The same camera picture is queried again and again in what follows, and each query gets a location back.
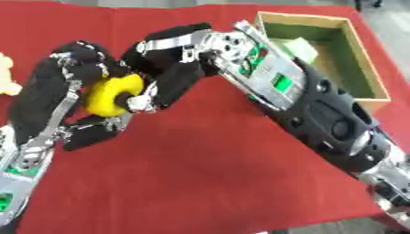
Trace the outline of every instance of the cardboard box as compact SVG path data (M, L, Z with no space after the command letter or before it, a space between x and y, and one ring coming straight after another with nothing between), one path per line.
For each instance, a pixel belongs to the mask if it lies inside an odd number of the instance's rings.
M348 18L258 12L255 26L276 44L303 37L318 52L313 66L369 112L390 101Z

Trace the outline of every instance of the red surface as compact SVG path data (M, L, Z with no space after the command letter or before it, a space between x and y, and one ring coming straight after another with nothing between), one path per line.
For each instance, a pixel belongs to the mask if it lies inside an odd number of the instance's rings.
M257 10L349 17L392 95L377 117L409 150L408 86L349 7L0 3L0 51L15 60L13 73L22 81L36 61L69 40L102 43L118 56L148 32L200 21L229 29L235 20L254 20ZM10 101L0 97L1 112ZM217 77L167 111L136 116L111 142L58 150L19 233L240 234L378 214L364 184L311 153Z

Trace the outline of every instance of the robot finger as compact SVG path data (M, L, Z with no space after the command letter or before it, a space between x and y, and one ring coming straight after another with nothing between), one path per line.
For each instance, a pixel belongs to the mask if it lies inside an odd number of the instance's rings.
M81 80L82 86L88 86L103 78L108 78L110 72L103 63L88 63L80 66L68 68L69 73L74 75L76 80Z

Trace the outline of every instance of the robotic hand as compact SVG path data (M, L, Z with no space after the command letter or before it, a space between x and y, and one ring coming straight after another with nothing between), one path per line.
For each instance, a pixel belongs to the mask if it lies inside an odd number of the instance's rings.
M72 126L64 120L80 106L81 88L127 72L105 49L85 41L57 48L39 62L0 128L0 232L24 210L56 141L70 140Z
M120 62L85 41L44 58L9 108L9 123L0 128L0 233L15 232L58 140L71 151L114 138L135 112L166 109L200 77L215 74L190 48L174 44L175 37L209 28L199 24L149 35ZM157 39L165 43L152 44ZM86 93L84 87L90 87ZM92 115L66 123L81 105Z

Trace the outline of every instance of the robotic arm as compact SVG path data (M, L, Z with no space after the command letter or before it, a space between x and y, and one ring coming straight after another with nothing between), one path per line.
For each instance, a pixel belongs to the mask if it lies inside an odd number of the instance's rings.
M201 77L217 72L303 144L370 184L376 203L410 229L405 153L346 91L291 59L246 21L226 33L208 24L160 31L132 45L118 63L103 48L82 41L40 62L12 104L10 122L0 129L0 226L24 210L58 139L74 150L113 138L133 113L166 109ZM95 94L112 87L104 86L112 77L130 73L141 75L142 89L111 91L111 99ZM79 106L81 88L90 85L85 106L92 115L65 123ZM93 108L98 102L122 110L102 112Z

